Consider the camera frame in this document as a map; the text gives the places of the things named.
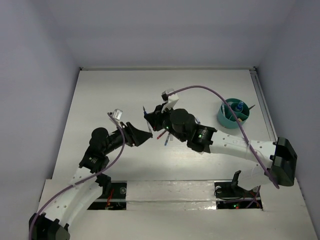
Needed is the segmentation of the teal round organizer container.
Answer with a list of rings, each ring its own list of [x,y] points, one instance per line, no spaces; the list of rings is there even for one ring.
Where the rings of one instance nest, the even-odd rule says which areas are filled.
[[[239,127],[237,121],[243,125],[248,120],[250,116],[249,107],[244,101],[237,98],[228,98],[225,101],[226,103],[222,102],[220,109],[218,110],[217,120],[224,128],[237,129]],[[236,112],[235,107],[240,101],[244,102],[243,110],[242,112]],[[225,117],[222,114],[222,105],[224,105],[225,108]]]

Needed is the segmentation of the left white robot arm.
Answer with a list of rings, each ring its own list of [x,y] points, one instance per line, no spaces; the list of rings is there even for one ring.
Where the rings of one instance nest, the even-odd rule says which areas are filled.
[[[138,147],[152,133],[135,128],[130,122],[119,123],[117,130],[99,127],[91,133],[89,146],[68,186],[56,193],[29,220],[30,240],[68,240],[74,225],[98,198],[110,194],[111,178],[104,171],[112,166],[108,154],[126,145]]]

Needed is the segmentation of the red pen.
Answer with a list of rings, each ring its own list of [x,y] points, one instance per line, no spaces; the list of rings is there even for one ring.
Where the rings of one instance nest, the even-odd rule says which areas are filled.
[[[167,131],[164,130],[162,133],[160,133],[160,134],[157,136],[156,139],[157,139],[157,140],[160,139],[166,132],[167,132]]]

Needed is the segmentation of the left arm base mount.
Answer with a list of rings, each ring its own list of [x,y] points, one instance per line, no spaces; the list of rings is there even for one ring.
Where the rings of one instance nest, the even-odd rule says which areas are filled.
[[[127,182],[112,182],[111,177],[101,174],[95,181],[102,188],[102,194],[88,207],[88,210],[126,210]]]

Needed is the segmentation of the blue grip clear pen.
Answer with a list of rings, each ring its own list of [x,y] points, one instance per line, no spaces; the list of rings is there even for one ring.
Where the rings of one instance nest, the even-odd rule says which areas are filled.
[[[143,109],[144,116],[146,116],[147,115],[146,108],[144,106],[142,106],[142,109]],[[147,120],[146,120],[146,123],[147,123],[148,131],[152,134],[151,126]]]

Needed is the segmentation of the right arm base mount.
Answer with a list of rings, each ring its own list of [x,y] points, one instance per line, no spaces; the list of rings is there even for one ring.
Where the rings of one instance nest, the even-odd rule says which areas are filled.
[[[263,204],[260,188],[245,190],[238,186],[241,171],[236,171],[231,181],[218,181],[214,183],[214,196],[218,210],[260,209]]]

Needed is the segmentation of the blue pen with clip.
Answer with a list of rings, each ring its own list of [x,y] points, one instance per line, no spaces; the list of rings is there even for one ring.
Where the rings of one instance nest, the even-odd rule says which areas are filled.
[[[167,146],[169,141],[173,141],[174,137],[171,133],[168,133],[167,137],[166,137],[166,140],[164,142],[164,146]]]

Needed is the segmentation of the correction fluid bottle blue cap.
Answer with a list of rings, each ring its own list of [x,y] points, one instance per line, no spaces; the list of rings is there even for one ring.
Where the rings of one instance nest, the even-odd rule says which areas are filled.
[[[243,111],[243,106],[244,106],[244,102],[240,101],[237,103],[237,105],[235,106],[234,111],[235,112],[242,112]]]

